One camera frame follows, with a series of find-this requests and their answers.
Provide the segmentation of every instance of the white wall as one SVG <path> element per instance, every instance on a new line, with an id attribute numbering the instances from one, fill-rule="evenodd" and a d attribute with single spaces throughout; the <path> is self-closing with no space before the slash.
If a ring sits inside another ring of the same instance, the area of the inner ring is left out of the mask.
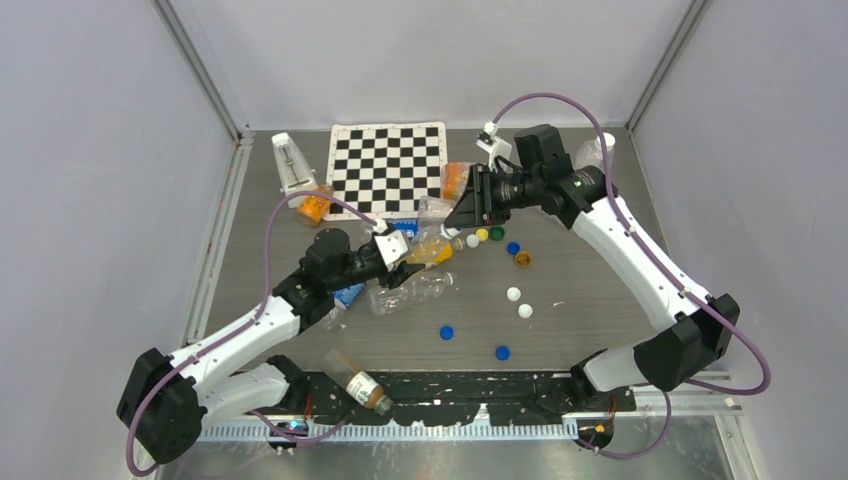
<path id="1" fill-rule="evenodd" d="M 638 127 L 674 256 L 774 369 L 744 401 L 775 479 L 845 478 L 848 9 L 713 2 Z M 740 384 L 760 379 L 734 342 Z"/>
<path id="2" fill-rule="evenodd" d="M 211 48 L 213 75 L 223 73 L 216 84 L 237 99 L 231 110 L 265 130 L 419 120 L 478 128 L 541 90 L 623 124 L 689 0 L 178 4 L 196 43 Z M 586 124 L 551 102 L 522 106 L 504 124 L 539 121 Z"/>
<path id="3" fill-rule="evenodd" d="M 177 345 L 232 144 L 150 2 L 0 19 L 2 477 L 127 478 L 118 399 Z"/>

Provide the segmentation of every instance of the chessboard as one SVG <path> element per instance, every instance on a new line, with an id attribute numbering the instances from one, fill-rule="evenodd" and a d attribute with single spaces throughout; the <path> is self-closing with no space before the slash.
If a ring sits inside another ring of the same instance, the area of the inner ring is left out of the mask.
<path id="1" fill-rule="evenodd" d="M 441 196 L 444 123 L 335 125 L 327 183 L 334 196 L 373 218 L 416 218 L 418 199 Z M 333 204 L 324 220 L 357 217 Z"/>

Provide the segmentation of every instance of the robotic arm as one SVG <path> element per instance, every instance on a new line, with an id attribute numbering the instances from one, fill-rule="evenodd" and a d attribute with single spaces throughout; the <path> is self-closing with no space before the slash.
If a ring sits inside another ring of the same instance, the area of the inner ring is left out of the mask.
<path id="1" fill-rule="evenodd" d="M 395 288 L 423 268 L 401 261 L 410 248 L 403 232 L 384 221 L 378 221 L 374 231 L 355 252 L 344 231 L 319 232 L 300 267 L 273 289 L 262 316 L 207 355 L 198 352 L 244 328 L 256 318 L 259 307 L 168 356 L 153 348 L 136 360 L 117 411 L 127 427 L 157 382 L 186 360 L 197 359 L 174 376 L 142 413 L 136 438 L 157 463 L 178 458 L 203 429 L 219 421 L 260 407 L 294 407 L 305 398 L 304 374 L 285 357 L 272 357 L 253 370 L 231 375 L 271 346 L 318 323 L 333 308 L 334 291 L 372 278 Z"/>
<path id="2" fill-rule="evenodd" d="M 574 171 L 559 132 L 550 125 L 522 130 L 515 136 L 521 163 L 510 173 L 500 168 L 508 144 L 487 124 L 478 145 L 490 154 L 489 165 L 474 165 L 466 190 L 445 220 L 445 227 L 466 228 L 505 223 L 511 210 L 539 206 L 588 242 L 615 270 L 648 315 L 656 336 L 614 349 L 602 350 L 571 369 L 576 398 L 588 399 L 618 387 L 650 383 L 670 391 L 721 358 L 731 333 L 686 298 L 630 238 L 641 233 L 624 199 L 607 198 L 604 173 L 593 166 Z M 625 230 L 610 201 L 616 202 L 632 227 Z M 688 279 L 648 235 L 658 261 L 681 279 L 690 293 L 703 299 L 732 324 L 739 306 L 730 295 L 713 297 Z"/>

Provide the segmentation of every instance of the gray wooden tabletop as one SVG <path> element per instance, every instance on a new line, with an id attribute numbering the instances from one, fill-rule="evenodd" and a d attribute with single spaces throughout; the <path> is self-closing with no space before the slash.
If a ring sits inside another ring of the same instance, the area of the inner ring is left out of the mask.
<path id="1" fill-rule="evenodd" d="M 659 229 L 648 190 L 630 138 L 624 129 L 616 136 L 613 178 L 637 220 L 653 238 Z M 476 130 L 449 130 L 451 162 L 485 162 L 475 146 Z M 502 130 L 512 141 L 514 131 Z M 563 129 L 567 152 L 594 136 L 590 129 Z M 272 133 L 257 134 L 232 232 L 213 299 L 207 334 L 237 319 L 262 296 L 262 245 L 268 216 L 282 198 L 280 178 L 271 150 Z M 329 132 L 294 132 L 292 138 L 316 170 L 326 175 Z M 322 226 L 356 231 L 358 222 L 325 222 Z M 360 296 L 342 318 L 344 328 L 315 326 L 277 345 L 257 361 L 273 354 L 289 355 L 303 369 L 319 369 L 330 348 L 340 348 L 364 368 L 404 370 L 567 369 L 588 355 L 652 334 L 647 317 L 633 295 L 601 256 L 561 224 L 536 209 L 514 211 L 504 225 L 502 242 L 483 242 L 466 249 L 435 268 L 454 272 L 455 286 L 440 298 L 394 315 L 371 314 Z M 272 283 L 276 285 L 297 268 L 316 229 L 309 229 L 284 210 L 271 243 Z M 506 253 L 509 241 L 531 252 L 534 264 L 516 267 Z M 507 288 L 521 289 L 518 303 L 506 298 Z M 534 314 L 521 319 L 520 303 Z M 455 337 L 439 337 L 451 325 Z M 506 345 L 509 360 L 495 358 L 495 348 Z"/>

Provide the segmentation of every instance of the white bottle cap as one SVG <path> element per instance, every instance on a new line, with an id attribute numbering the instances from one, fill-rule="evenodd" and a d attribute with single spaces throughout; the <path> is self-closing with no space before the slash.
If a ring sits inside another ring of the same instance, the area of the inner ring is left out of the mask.
<path id="1" fill-rule="evenodd" d="M 480 245 L 480 237 L 472 233 L 465 239 L 465 244 L 468 245 L 469 248 L 477 248 L 477 245 Z"/>
<path id="2" fill-rule="evenodd" d="M 533 315 L 533 307 L 527 305 L 526 303 L 521 304 L 518 307 L 518 316 L 521 318 L 530 318 L 530 315 Z"/>
<path id="3" fill-rule="evenodd" d="M 604 140 L 607 142 L 607 151 L 612 150 L 615 146 L 615 137 L 611 133 L 604 133 Z M 595 137 L 595 148 L 601 150 L 601 137 Z"/>
<path id="4" fill-rule="evenodd" d="M 518 299 L 521 298 L 521 290 L 516 287 L 509 287 L 506 290 L 506 298 L 508 298 L 510 302 L 517 302 Z"/>

